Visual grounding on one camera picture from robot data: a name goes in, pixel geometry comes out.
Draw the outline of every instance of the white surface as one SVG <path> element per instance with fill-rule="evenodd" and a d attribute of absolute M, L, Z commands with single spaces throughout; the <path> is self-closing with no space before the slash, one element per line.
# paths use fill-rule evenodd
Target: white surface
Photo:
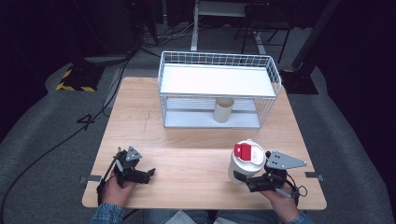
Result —
<path fill-rule="evenodd" d="M 201 1 L 199 3 L 198 14 L 207 16 L 245 17 L 245 5 L 245 3 Z"/>
<path fill-rule="evenodd" d="M 166 111 L 165 127 L 171 128 L 260 128 L 257 114 L 232 113 L 227 122 L 218 123 L 213 111 Z"/>
<path fill-rule="evenodd" d="M 263 67 L 166 63 L 160 94 L 276 97 Z"/>

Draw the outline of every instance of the wooden table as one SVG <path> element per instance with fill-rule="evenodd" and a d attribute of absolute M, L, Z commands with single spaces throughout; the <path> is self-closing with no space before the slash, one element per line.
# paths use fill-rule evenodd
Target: wooden table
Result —
<path fill-rule="evenodd" d="M 117 148 L 132 145 L 143 158 L 137 169 L 156 168 L 147 185 L 138 185 L 129 198 L 130 208 L 175 209 L 272 209 L 259 192 L 235 185 L 227 171 L 233 145 L 252 139 L 264 150 L 277 150 L 307 161 L 307 166 L 290 169 L 298 186 L 308 195 L 299 208 L 321 210 L 326 200 L 316 178 L 286 93 L 282 90 L 267 120 L 259 130 L 164 128 L 157 78 L 126 77 L 111 112 L 92 175 L 104 175 Z M 97 206 L 96 187 L 89 182 L 82 203 Z"/>

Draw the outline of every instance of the hand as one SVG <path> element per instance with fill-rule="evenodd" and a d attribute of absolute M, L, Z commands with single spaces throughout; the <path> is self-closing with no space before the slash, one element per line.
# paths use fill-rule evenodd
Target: hand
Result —
<path fill-rule="evenodd" d="M 112 177 L 110 177 L 105 184 L 102 203 L 112 203 L 119 207 L 123 207 L 137 184 L 125 181 L 122 188 L 117 182 L 115 174 L 112 173 L 111 176 Z"/>
<path fill-rule="evenodd" d="M 282 189 L 287 193 L 292 192 L 291 186 L 288 184 L 285 184 Z M 272 190 L 261 191 L 260 193 L 271 202 L 282 222 L 289 223 L 299 216 L 300 211 L 293 198 L 287 198 Z"/>

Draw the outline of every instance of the white wire basket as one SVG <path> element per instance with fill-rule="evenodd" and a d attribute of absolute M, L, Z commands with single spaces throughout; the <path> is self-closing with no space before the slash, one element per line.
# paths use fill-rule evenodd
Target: white wire basket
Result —
<path fill-rule="evenodd" d="M 281 80 L 266 55 L 164 51 L 158 88 L 164 127 L 260 129 Z M 222 123 L 213 118 L 219 97 L 234 101 Z"/>

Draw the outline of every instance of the black clamp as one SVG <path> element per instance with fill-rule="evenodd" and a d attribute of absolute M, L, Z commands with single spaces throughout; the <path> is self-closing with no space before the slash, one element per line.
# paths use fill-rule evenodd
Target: black clamp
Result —
<path fill-rule="evenodd" d="M 104 178 L 101 179 L 99 186 L 96 188 L 96 192 L 98 194 L 98 205 L 102 203 L 102 195 L 103 190 L 106 184 L 106 177 L 108 175 L 109 170 L 113 166 L 114 163 L 114 174 L 117 178 L 118 184 L 123 187 L 125 181 L 135 182 L 138 184 L 148 184 L 150 178 L 154 175 L 155 168 L 143 172 L 135 169 L 136 165 L 139 163 L 140 159 L 143 156 L 136 151 L 133 147 L 129 147 L 128 151 L 121 150 L 119 147 L 119 152 L 114 156 L 113 162 L 111 162 L 109 169 Z"/>
<path fill-rule="evenodd" d="M 264 165 L 265 173 L 262 176 L 247 177 L 236 171 L 233 171 L 233 176 L 237 180 L 244 182 L 250 192 L 273 190 L 287 198 L 294 198 L 296 203 L 298 203 L 301 194 L 295 184 L 289 182 L 286 169 L 305 166 L 306 162 L 280 152 L 271 153 L 267 151 L 265 155 L 268 162 Z M 285 183 L 291 186 L 292 193 L 287 193 L 282 189 Z"/>

